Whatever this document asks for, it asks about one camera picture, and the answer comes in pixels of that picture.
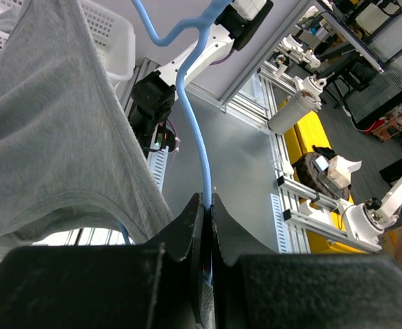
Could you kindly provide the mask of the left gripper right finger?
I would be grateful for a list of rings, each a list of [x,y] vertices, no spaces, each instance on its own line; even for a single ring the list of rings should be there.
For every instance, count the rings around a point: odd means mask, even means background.
[[[276,254],[230,215],[217,193],[212,195],[211,216],[214,266],[233,267],[241,256]]]

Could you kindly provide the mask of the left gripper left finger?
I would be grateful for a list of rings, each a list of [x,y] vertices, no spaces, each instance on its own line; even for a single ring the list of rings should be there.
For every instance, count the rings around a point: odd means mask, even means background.
[[[187,259],[194,241],[197,226],[203,217],[202,194],[195,193],[180,215],[158,232],[145,245],[163,245],[167,254],[176,262]]]

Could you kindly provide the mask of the blue hanger with grey top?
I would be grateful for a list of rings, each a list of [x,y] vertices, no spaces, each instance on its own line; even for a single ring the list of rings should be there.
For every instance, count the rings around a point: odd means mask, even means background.
[[[163,38],[158,36],[142,2],[133,1],[132,3],[137,13],[139,14],[140,19],[145,26],[150,39],[155,45],[159,47],[169,46],[186,29],[198,30],[199,35],[197,43],[194,46],[194,49],[190,51],[190,53],[187,55],[186,59],[184,59],[180,68],[178,69],[175,86],[177,96],[181,101],[182,108],[188,119],[189,125],[192,128],[194,139],[197,145],[203,178],[203,206],[205,208],[205,214],[210,215],[212,206],[212,176],[210,171],[210,164],[199,124],[185,92],[184,81],[186,76],[188,75],[188,70],[195,64],[195,61],[201,56],[206,48],[208,36],[210,33],[210,25],[213,24],[215,19],[230,4],[230,2],[221,0],[211,1],[202,14],[196,17],[180,20],[180,22],[178,22],[172,28],[172,30]]]

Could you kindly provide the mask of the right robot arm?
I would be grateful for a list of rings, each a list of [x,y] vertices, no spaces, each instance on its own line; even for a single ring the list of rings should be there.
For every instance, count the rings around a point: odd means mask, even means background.
[[[197,42],[134,85],[131,98],[135,108],[128,120],[134,134],[143,137],[167,120],[173,104],[185,98],[185,87],[196,76],[246,46],[274,3],[211,1],[199,16],[181,20],[163,38],[158,36],[143,4],[134,1],[133,5],[150,39],[159,47],[169,46],[186,29],[199,33]]]

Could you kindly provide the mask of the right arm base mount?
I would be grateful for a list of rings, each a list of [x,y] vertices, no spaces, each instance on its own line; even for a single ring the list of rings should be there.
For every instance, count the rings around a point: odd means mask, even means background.
[[[175,85],[167,84],[160,75],[159,71],[153,71],[137,85],[134,95],[136,106],[128,118],[141,149],[147,153],[162,149],[162,145],[159,149],[150,147],[153,132],[160,123],[165,131],[167,118],[175,103]]]

